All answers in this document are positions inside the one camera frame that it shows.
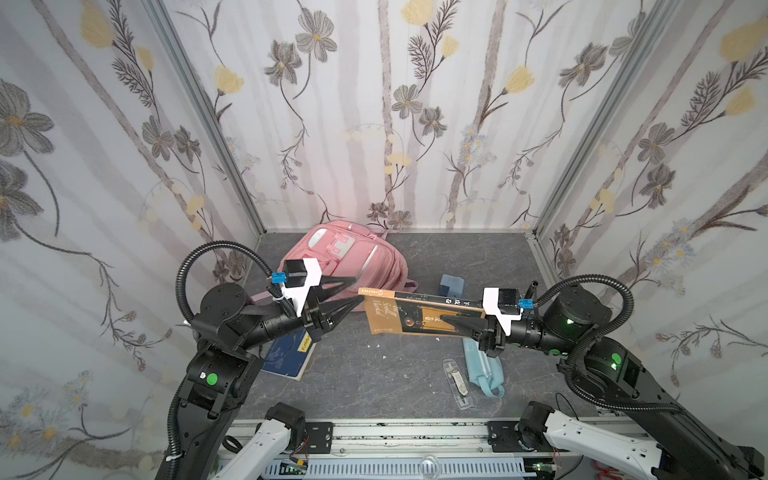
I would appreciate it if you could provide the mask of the blue paperback book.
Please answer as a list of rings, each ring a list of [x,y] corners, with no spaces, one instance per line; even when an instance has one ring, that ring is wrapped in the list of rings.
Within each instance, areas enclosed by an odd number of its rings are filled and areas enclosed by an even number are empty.
[[[296,331],[274,340],[267,351],[262,370],[299,381],[313,353],[315,343],[305,331]]]

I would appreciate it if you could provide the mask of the pink school backpack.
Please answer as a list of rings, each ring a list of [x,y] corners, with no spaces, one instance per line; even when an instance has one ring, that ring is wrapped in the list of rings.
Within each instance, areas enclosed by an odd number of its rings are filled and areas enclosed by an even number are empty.
[[[385,236],[348,221],[333,221],[308,232],[283,258],[314,258],[324,276],[354,277],[357,283],[336,294],[335,300],[356,296],[361,288],[412,292],[417,284],[408,278],[403,255]]]

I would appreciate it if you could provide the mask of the brown black hardcover book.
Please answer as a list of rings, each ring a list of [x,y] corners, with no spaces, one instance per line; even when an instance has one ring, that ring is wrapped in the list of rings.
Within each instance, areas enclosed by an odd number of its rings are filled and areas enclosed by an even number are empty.
[[[373,335],[435,335],[463,337],[443,321],[444,315],[484,317],[479,301],[416,292],[360,288]]]

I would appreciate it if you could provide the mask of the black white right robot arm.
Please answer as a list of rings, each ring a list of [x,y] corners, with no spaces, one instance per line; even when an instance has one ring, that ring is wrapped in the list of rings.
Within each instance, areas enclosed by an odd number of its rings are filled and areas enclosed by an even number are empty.
[[[582,426],[557,409],[530,402],[516,428],[522,446],[547,443],[615,467],[636,479],[760,479],[765,458],[728,442],[699,421],[610,333],[634,310],[631,290],[602,274],[561,280],[542,295],[531,284],[485,292],[481,314],[444,315],[462,337],[492,357],[508,345],[560,356],[567,387],[604,410],[625,413],[650,437],[640,443]]]

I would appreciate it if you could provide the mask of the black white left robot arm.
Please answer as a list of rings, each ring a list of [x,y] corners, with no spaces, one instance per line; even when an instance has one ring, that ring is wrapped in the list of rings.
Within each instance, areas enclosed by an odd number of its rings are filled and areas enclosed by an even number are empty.
[[[197,311],[190,307],[186,284],[194,263],[208,252],[227,249],[256,264],[267,277],[267,300],[257,303],[237,283],[211,288]],[[205,479],[219,447],[245,403],[264,360],[256,349],[296,331],[319,340],[363,300],[340,293],[354,277],[325,276],[312,259],[291,260],[273,271],[251,248],[217,240],[203,244],[183,260],[175,295],[197,351],[169,407],[168,446],[156,474],[159,479]]]

